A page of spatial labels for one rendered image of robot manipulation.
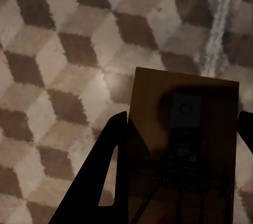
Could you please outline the mousetrap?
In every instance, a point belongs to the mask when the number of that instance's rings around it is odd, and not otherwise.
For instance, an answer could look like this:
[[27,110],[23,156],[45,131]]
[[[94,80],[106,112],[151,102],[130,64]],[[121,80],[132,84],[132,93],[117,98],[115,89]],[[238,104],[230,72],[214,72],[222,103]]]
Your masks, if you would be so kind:
[[239,82],[136,66],[129,224],[233,224]]

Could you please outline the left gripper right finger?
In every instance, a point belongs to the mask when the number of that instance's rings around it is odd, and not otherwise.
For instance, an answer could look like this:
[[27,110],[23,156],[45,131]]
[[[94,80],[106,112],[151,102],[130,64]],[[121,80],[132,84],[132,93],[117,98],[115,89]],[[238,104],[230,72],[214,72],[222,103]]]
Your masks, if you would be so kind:
[[237,132],[253,153],[253,113],[240,112],[237,121]]

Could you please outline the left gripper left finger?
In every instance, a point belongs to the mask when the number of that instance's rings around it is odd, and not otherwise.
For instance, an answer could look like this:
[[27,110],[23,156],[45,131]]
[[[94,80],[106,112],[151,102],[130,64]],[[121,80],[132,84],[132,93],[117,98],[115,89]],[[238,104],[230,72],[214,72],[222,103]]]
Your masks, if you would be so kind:
[[[117,145],[114,204],[98,206]],[[49,224],[129,224],[126,111],[109,119]]]

